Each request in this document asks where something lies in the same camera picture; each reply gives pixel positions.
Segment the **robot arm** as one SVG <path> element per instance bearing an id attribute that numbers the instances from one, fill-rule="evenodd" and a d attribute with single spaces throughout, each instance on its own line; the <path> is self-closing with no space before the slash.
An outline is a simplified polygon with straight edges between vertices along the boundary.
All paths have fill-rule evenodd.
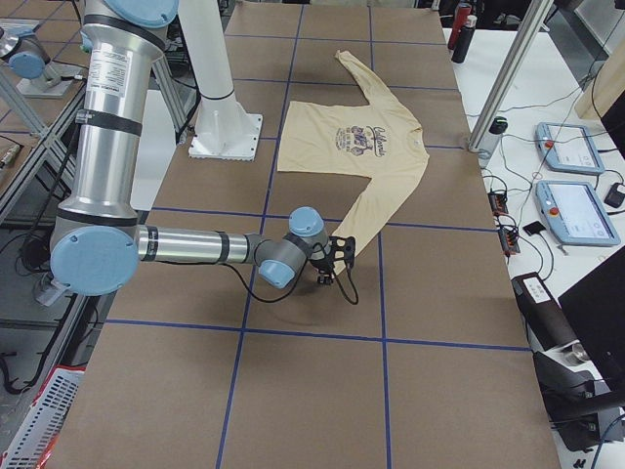
<path id="1" fill-rule="evenodd" d="M 182 28 L 195 75 L 198 132 L 194 157 L 250 160 L 263 118 L 235 97 L 219 7 L 214 1 L 89 1 L 82 31 L 92 45 L 71 195 L 58 208 L 51 238 L 52 283 L 89 296 L 125 285 L 142 262 L 249 264 L 270 285 L 296 282 L 313 266 L 334 277 L 335 247 L 319 214 L 295 210 L 278 241 L 144 225 L 175 150 L 156 114 L 173 88 L 165 59 L 168 26 Z"/>
<path id="2" fill-rule="evenodd" d="M 1 61 L 21 80 L 20 93 L 29 98 L 59 99 L 82 67 L 52 60 L 35 32 L 27 27 L 1 28 Z"/>

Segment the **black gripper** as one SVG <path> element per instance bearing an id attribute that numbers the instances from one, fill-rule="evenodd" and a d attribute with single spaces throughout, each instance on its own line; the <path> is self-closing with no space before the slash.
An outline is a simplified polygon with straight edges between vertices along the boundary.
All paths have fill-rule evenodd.
<path id="1" fill-rule="evenodd" d="M 334 256 L 326 255 L 320 259 L 313 259 L 312 266 L 317 270 L 316 282 L 320 285 L 327 285 L 329 278 L 334 278 Z"/>

